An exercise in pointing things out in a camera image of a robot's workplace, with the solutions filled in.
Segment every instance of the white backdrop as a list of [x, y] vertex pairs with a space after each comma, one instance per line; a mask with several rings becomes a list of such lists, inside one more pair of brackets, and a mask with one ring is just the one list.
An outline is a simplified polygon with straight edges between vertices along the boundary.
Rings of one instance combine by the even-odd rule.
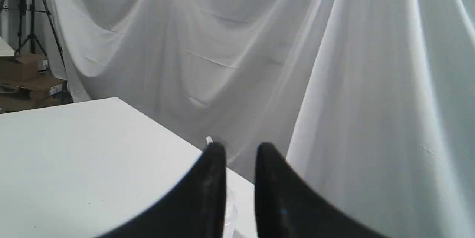
[[378, 231], [475, 237], [475, 0], [52, 3], [76, 101], [211, 135], [247, 178], [292, 138], [299, 174]]

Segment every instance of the white label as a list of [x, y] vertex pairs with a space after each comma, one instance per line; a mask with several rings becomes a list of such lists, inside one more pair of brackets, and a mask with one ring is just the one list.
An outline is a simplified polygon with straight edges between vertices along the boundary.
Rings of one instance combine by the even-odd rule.
[[63, 84], [58, 84], [56, 86], [49, 88], [49, 95], [57, 94], [62, 90], [63, 90]]

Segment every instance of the cardboard box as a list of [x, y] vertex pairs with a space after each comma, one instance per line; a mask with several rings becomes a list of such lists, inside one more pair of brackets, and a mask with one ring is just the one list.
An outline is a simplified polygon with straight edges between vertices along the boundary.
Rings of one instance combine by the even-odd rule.
[[17, 112], [36, 108], [47, 108], [49, 106], [59, 106], [60, 99], [53, 96], [44, 100], [24, 100], [14, 95], [1, 94], [0, 95], [0, 109], [2, 112]]
[[38, 62], [44, 57], [38, 54], [19, 54], [14, 57], [0, 57], [0, 77], [26, 81], [38, 76]]
[[63, 90], [65, 80], [56, 79], [48, 73], [39, 74], [29, 81], [14, 81], [0, 78], [0, 86], [19, 91], [28, 91], [29, 98], [42, 100]]

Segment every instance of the tripod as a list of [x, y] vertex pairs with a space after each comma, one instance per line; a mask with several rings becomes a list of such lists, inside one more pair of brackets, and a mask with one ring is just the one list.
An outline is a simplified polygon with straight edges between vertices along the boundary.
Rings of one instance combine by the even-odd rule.
[[[6, 0], [0, 0], [0, 13], [3, 11], [3, 5], [5, 5]], [[15, 53], [19, 54], [22, 50], [22, 47], [24, 47], [27, 42], [30, 42], [30, 52], [32, 54], [36, 53], [36, 44], [38, 44], [39, 48], [43, 52], [43, 54], [47, 57], [48, 55], [46, 54], [46, 51], [44, 47], [41, 45], [41, 43], [38, 40], [37, 35], [35, 34], [35, 12], [42, 12], [46, 13], [48, 16], [49, 20], [49, 25], [51, 26], [51, 30], [53, 31], [53, 35], [55, 37], [56, 41], [56, 46], [58, 47], [59, 54], [61, 55], [61, 61], [63, 61], [63, 66], [66, 69], [66, 66], [64, 64], [64, 57], [63, 57], [63, 48], [61, 47], [61, 43], [59, 42], [58, 38], [58, 33], [56, 32], [56, 29], [53, 24], [53, 19], [51, 18], [51, 11], [48, 8], [48, 4], [46, 3], [46, 0], [43, 1], [43, 6], [45, 8], [45, 11], [38, 11], [35, 10], [35, 0], [31, 0], [31, 4], [29, 9], [27, 9], [27, 0], [20, 0], [20, 3], [18, 5], [18, 10], [19, 10], [19, 31], [18, 31], [18, 49], [15, 51]], [[27, 36], [27, 38], [22, 41], [22, 33], [23, 33], [23, 17], [26, 15], [27, 10], [30, 11], [30, 34]]]

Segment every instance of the stacked cardboard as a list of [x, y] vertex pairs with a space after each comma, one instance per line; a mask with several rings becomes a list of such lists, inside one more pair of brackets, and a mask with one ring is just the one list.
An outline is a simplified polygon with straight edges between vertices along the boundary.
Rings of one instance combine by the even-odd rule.
[[44, 59], [37, 54], [0, 57], [0, 113], [61, 104], [58, 94], [65, 81], [38, 73]]

